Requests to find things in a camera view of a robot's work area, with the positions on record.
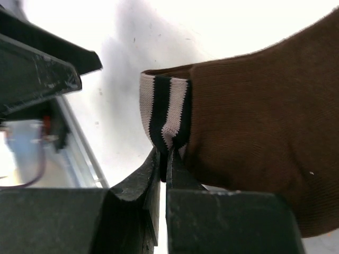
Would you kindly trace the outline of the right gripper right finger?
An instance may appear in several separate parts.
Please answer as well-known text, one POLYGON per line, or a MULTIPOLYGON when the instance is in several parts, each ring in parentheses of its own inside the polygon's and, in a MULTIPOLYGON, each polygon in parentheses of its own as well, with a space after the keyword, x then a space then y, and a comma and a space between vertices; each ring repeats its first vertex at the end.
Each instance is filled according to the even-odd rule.
POLYGON ((271 193, 207 190, 171 150, 166 176, 169 253, 304 253, 296 219, 271 193))

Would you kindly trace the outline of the brown striped-cuff sock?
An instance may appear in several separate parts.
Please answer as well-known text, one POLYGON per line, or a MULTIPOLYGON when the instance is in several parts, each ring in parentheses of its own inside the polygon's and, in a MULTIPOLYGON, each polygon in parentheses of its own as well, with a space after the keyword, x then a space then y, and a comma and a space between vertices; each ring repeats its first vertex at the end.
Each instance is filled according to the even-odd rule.
POLYGON ((338 228, 338 11, 262 51, 143 71, 140 114, 201 183, 280 194, 305 238, 338 228))

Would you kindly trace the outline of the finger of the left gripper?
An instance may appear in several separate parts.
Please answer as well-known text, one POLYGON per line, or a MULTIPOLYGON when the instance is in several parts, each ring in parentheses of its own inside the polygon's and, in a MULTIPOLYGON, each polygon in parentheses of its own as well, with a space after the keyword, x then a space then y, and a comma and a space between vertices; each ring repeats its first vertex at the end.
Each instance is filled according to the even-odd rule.
POLYGON ((73 65, 1 35, 1 117, 81 89, 73 65))
POLYGON ((1 9, 1 34, 72 64, 81 75, 102 69, 102 63, 94 51, 22 21, 5 9, 1 9))

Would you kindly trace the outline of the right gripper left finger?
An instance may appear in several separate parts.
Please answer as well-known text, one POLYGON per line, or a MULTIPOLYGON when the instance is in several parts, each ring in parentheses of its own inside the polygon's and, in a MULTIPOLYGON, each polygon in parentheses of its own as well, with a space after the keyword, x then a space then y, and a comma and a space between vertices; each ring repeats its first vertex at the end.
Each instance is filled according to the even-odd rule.
POLYGON ((160 155, 112 188, 1 191, 1 253, 153 253, 160 155))

